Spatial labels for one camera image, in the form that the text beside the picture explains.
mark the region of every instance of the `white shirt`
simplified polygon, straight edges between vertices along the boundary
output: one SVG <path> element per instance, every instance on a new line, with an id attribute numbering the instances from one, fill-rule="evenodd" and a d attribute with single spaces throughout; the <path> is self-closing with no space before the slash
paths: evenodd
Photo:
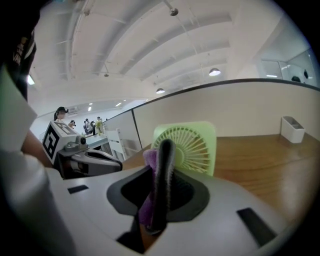
<path id="1" fill-rule="evenodd" d="M 88 132 L 92 131 L 92 126 L 90 125 L 89 122 L 86 123 L 86 128 L 87 128 Z"/>

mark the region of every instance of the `ceiling light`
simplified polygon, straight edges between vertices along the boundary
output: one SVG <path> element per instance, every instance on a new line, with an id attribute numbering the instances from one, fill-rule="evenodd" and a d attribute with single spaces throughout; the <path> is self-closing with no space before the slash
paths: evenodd
<path id="1" fill-rule="evenodd" d="M 156 90 L 156 94 L 163 94 L 165 92 L 165 90 L 164 89 L 162 89 L 162 88 L 159 88 L 158 90 Z"/>
<path id="2" fill-rule="evenodd" d="M 30 75 L 28 75 L 27 82 L 28 82 L 28 84 L 31 85 L 31 86 L 35 84 L 34 80 L 31 78 Z"/>
<path id="3" fill-rule="evenodd" d="M 210 77 L 214 77 L 217 76 L 221 73 L 221 71 L 219 69 L 217 69 L 216 67 L 212 68 L 209 72 L 209 76 Z"/>
<path id="4" fill-rule="evenodd" d="M 177 16 L 179 13 L 179 10 L 177 8 L 171 8 L 170 9 L 170 15 L 171 16 Z"/>

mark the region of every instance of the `wooden countertop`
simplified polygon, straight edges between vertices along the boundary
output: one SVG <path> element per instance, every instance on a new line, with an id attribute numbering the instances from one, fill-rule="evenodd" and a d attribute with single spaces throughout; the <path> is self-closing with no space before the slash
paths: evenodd
<path id="1" fill-rule="evenodd" d="M 144 166 L 143 151 L 123 162 Z M 281 135 L 218 137 L 214 177 L 243 186 L 289 222 L 308 210 L 319 185 L 320 142 L 308 134 L 292 144 Z"/>

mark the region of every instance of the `small fan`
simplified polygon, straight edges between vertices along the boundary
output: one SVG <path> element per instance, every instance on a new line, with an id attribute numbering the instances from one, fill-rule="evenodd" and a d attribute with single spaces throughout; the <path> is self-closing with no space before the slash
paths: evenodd
<path id="1" fill-rule="evenodd" d="M 217 137 L 210 122 L 160 125 L 154 130 L 152 148 L 158 148 L 164 139 L 175 143 L 175 168 L 214 174 Z"/>

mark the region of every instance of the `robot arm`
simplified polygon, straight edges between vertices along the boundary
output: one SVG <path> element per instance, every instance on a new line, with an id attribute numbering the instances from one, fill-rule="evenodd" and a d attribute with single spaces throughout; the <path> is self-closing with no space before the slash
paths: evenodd
<path id="1" fill-rule="evenodd" d="M 89 149 L 86 138 L 62 122 L 51 121 L 42 147 L 55 169 L 65 179 L 74 178 L 69 173 L 96 176 L 119 172 L 122 163 L 105 152 Z"/>

